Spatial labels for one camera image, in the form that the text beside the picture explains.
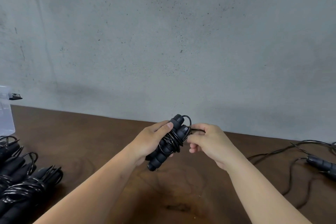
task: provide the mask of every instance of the left hand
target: left hand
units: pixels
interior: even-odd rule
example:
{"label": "left hand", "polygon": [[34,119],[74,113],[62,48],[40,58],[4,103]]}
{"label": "left hand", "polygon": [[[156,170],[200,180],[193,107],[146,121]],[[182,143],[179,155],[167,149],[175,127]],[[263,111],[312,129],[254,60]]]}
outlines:
{"label": "left hand", "polygon": [[168,120],[165,120],[144,128],[137,135],[137,137],[127,146],[132,150],[137,166],[145,161],[146,156],[156,149],[160,140],[172,129],[173,124]]}

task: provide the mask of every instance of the concrete wall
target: concrete wall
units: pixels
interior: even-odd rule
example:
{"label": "concrete wall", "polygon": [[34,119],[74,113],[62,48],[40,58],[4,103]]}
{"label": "concrete wall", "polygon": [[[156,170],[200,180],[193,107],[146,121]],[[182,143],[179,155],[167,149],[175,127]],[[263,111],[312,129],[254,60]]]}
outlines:
{"label": "concrete wall", "polygon": [[0,0],[16,104],[336,141],[336,0]]}

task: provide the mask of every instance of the wood grain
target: wood grain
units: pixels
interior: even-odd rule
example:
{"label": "wood grain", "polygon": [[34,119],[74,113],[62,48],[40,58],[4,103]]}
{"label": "wood grain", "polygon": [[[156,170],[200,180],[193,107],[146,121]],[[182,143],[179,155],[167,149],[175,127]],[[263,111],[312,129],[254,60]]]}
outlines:
{"label": "wood grain", "polygon": [[[62,166],[64,178],[52,198],[27,221],[43,212],[81,184],[122,150],[150,122],[120,120],[86,114],[13,106],[16,136],[26,151],[36,151],[39,167]],[[245,156],[289,145],[288,140],[227,133]],[[325,147],[305,145],[307,151],[336,162]],[[304,156],[297,149],[272,156],[257,165],[279,190],[288,185],[289,163]],[[308,180],[316,175],[311,199],[300,211],[312,223],[334,223],[336,184],[316,170],[298,163],[294,184],[286,198],[299,204]],[[205,154],[190,154],[188,146],[169,158],[158,171],[136,168],[106,223],[250,223],[229,179]]]}

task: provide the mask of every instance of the hand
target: hand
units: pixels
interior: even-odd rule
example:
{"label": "hand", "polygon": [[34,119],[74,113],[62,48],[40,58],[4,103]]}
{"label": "hand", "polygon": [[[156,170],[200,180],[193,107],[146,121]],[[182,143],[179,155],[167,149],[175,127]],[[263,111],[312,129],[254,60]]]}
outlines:
{"label": "hand", "polygon": [[224,170],[226,170],[226,165],[234,163],[235,159],[245,158],[220,127],[200,123],[192,125],[191,128],[204,130],[205,133],[196,131],[188,136],[187,142],[190,143],[189,152],[203,151]]}
{"label": "hand", "polygon": [[173,124],[168,122],[168,120],[165,120],[144,128],[127,146],[132,150],[137,166],[144,162],[146,156],[156,149],[166,133],[172,130]]}

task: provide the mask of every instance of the clear plastic box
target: clear plastic box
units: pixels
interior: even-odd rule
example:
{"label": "clear plastic box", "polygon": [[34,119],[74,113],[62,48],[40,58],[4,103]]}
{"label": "clear plastic box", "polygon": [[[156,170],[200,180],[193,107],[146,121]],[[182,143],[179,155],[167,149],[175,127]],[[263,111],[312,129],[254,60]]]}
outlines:
{"label": "clear plastic box", "polygon": [[0,85],[0,136],[9,136],[15,133],[13,115],[9,98],[11,88]]}

